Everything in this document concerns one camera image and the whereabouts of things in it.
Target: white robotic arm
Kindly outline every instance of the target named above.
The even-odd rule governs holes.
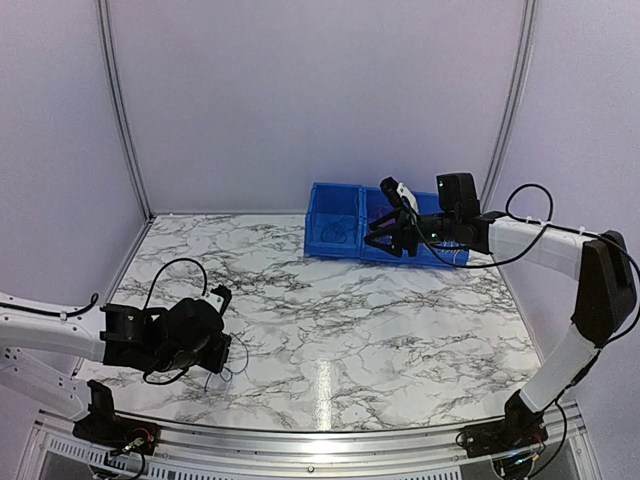
[[[437,180],[442,213],[419,215],[403,193],[406,187],[391,177],[385,179],[380,187],[394,210],[369,225],[365,243],[398,257],[404,250],[416,255],[418,244],[424,243],[448,265],[485,267],[459,266],[439,256],[441,242],[456,242],[460,248],[493,255],[495,263],[487,266],[523,259],[578,280],[576,308],[566,336],[507,401],[504,420],[461,430],[461,446],[470,457],[535,444],[547,438],[542,413],[588,373],[636,305],[624,240],[615,231],[596,235],[503,212],[481,214],[471,174],[441,175]]]
[[[122,449],[137,439],[138,434],[130,434],[141,428],[157,437],[156,425],[115,415],[104,385],[60,372],[24,349],[131,367],[145,379],[172,370],[180,370],[181,376],[194,365],[219,373],[231,343],[222,332],[230,300],[231,292],[223,286],[200,299],[182,299],[169,310],[113,304],[98,308],[97,296],[80,309],[0,293],[0,384],[74,421],[79,438]],[[153,448],[153,442],[145,441],[144,453]]]

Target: blue plastic bin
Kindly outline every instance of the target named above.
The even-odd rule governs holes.
[[[362,228],[363,235],[366,235],[367,233],[369,233],[369,223],[391,212],[392,207],[389,205],[387,197],[384,196],[380,189],[363,187],[362,191],[362,203],[364,207],[362,215]],[[420,210],[420,214],[438,213],[442,211],[440,210],[440,205],[438,203],[438,195],[416,192],[413,192],[413,194],[418,201],[418,209]],[[384,242],[384,238],[378,239],[378,241]],[[443,259],[457,265],[465,265],[467,263],[467,260],[469,259],[469,252],[466,251],[437,250],[437,252],[438,255]],[[415,257],[410,257],[407,252],[404,252],[401,258],[397,258],[393,255],[383,252],[378,248],[371,247],[365,244],[363,241],[360,258],[362,260],[372,262],[448,267],[448,265],[438,260],[423,244],[420,244],[420,246],[418,247],[418,254]]]
[[[358,258],[363,243],[359,185],[316,183],[306,217],[304,252],[332,258]]]

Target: white marble tabletop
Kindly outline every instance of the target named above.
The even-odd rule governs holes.
[[[151,386],[142,374],[85,362],[116,408],[182,422],[277,430],[356,431],[499,415],[539,368],[496,269],[405,268],[303,256],[303,215],[158,218],[114,303],[141,307],[158,269],[178,257],[233,291],[225,331],[249,349],[233,376],[194,367]],[[488,258],[472,258],[486,262]],[[198,296],[191,264],[169,267],[151,306]],[[245,363],[238,341],[231,370]]]

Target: white wall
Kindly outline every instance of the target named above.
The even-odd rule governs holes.
[[[66,304],[104,293],[142,217],[94,2],[0,2],[0,145],[0,291]],[[0,431],[11,438],[0,448],[3,479],[16,473],[37,409],[0,388]]]
[[[533,60],[494,197],[525,182],[550,188],[555,221],[621,231],[640,258],[640,6],[635,0],[542,1]],[[546,215],[541,197],[516,205]],[[576,284],[522,262],[505,267],[545,356],[564,335]],[[638,478],[640,329],[602,354],[577,389],[603,477]]]
[[[156,211],[304,211],[314,181],[489,167],[524,2],[111,2]]]

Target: metal frame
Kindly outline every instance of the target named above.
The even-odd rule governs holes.
[[[109,93],[111,94],[111,103],[113,104],[113,110],[116,117],[118,135],[120,136],[120,141],[122,143],[122,151],[124,153],[127,171],[129,172],[131,185],[133,186],[133,191],[136,196],[136,201],[138,202],[140,213],[146,221],[149,221],[153,218],[153,213],[149,205],[147,192],[144,188],[142,173],[140,171],[140,165],[138,164],[138,156],[131,136],[131,129],[129,127],[124,99],[122,97],[116,53],[113,45],[109,3],[107,0],[96,0],[96,7],[98,9],[100,44],[102,46],[102,55],[105,62]]]
[[[580,411],[575,402],[566,404],[564,408],[568,418],[567,437],[581,473],[580,478],[599,480]],[[123,415],[150,419],[141,415]],[[249,431],[152,420],[159,423],[162,430],[155,455],[147,459],[149,468],[143,478],[180,479],[182,474],[185,474],[184,478],[189,478],[186,473],[193,474],[193,478],[200,475],[201,480],[208,477],[256,480],[311,476],[428,478],[429,473],[455,472],[465,464],[489,460],[489,457],[468,459],[464,450],[456,445],[456,437],[465,424],[396,431],[300,433]],[[549,448],[554,448],[562,437],[562,416],[556,409],[550,409],[545,421],[550,436],[547,444]],[[41,411],[17,479],[39,478],[47,451],[101,465],[107,449],[74,438],[72,429],[73,424],[67,419]],[[121,460],[120,468],[128,465],[130,471],[135,471],[139,467],[135,457],[131,460],[122,457]]]
[[[496,139],[495,146],[493,147],[489,171],[487,172],[487,177],[480,194],[480,208],[483,212],[489,209],[489,204],[495,192],[500,170],[502,169],[502,164],[504,163],[504,159],[507,154],[509,138],[511,137],[511,131],[518,112],[518,106],[520,105],[520,100],[524,91],[527,71],[531,59],[531,47],[533,43],[536,12],[537,0],[526,0],[522,11],[520,40],[518,41],[516,60],[513,66],[513,74],[511,75],[511,86],[509,87],[509,94],[507,96],[507,102],[502,115],[498,138]]]
[[[107,292],[104,296],[104,303],[109,303],[111,302],[111,300],[113,300],[113,296],[116,294],[116,290],[120,286],[120,282],[122,282],[122,279],[129,269],[129,265],[131,265],[131,262],[133,262],[133,259],[138,253],[138,250],[140,250],[140,246],[142,245],[142,242],[144,242],[144,239],[147,237],[147,233],[149,233],[149,230],[151,230],[151,226],[153,225],[154,221],[155,217],[152,217],[151,219],[147,220],[144,225],[142,225],[142,228],[136,235],[135,240],[129,247],[129,250],[127,251],[125,257],[122,259],[122,262],[118,266],[118,270],[111,280],[111,283],[109,283],[109,287],[107,288]]]

